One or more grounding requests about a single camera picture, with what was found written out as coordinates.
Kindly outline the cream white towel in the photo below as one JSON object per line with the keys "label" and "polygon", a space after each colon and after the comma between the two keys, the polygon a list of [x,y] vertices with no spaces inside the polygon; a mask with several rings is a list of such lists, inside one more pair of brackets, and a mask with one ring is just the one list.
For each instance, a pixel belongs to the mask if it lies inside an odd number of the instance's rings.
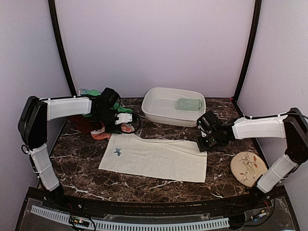
{"label": "cream white towel", "polygon": [[204,183],[207,152],[194,141],[142,139],[135,134],[111,136],[100,170],[150,178]]}

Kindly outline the mint green panda towel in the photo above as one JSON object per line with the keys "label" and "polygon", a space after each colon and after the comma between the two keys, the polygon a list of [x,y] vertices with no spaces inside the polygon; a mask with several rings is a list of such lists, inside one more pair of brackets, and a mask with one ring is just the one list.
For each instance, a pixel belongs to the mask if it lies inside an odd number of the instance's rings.
{"label": "mint green panda towel", "polygon": [[176,110],[199,111],[203,106],[203,102],[199,99],[180,98],[177,100]]}

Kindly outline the white plastic basin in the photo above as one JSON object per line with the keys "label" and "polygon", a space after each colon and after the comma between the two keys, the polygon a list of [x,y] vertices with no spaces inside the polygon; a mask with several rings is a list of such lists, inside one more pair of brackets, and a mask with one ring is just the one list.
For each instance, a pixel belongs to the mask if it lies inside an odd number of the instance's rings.
{"label": "white plastic basin", "polygon": [[[179,99],[200,100],[200,109],[178,110]],[[141,109],[146,118],[152,122],[195,127],[197,119],[206,112],[206,102],[204,96],[195,91],[156,87],[146,93]]]}

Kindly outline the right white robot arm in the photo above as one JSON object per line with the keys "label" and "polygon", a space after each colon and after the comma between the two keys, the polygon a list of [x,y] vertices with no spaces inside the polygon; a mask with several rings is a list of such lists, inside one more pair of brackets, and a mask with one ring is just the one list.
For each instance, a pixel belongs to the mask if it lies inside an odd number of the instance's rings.
{"label": "right white robot arm", "polygon": [[246,197],[250,209],[257,208],[264,201],[264,194],[270,192],[281,180],[296,171],[308,160],[308,117],[298,108],[268,116],[244,116],[222,122],[208,111],[197,119],[201,131],[197,145],[201,152],[224,146],[233,140],[250,138],[286,139],[284,154],[257,181],[257,189]]}

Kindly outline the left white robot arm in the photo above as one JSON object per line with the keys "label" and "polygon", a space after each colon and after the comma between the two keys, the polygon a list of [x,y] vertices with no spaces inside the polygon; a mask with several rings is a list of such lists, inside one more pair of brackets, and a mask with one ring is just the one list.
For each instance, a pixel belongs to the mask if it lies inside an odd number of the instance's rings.
{"label": "left white robot arm", "polygon": [[62,98],[38,98],[30,96],[18,122],[18,131],[23,140],[22,152],[29,155],[34,173],[43,187],[53,192],[61,184],[53,170],[47,150],[47,123],[51,120],[77,115],[91,115],[95,122],[103,122],[107,129],[119,131],[116,115],[116,103],[120,103],[119,94],[111,88],[105,88],[97,96],[83,94]]}

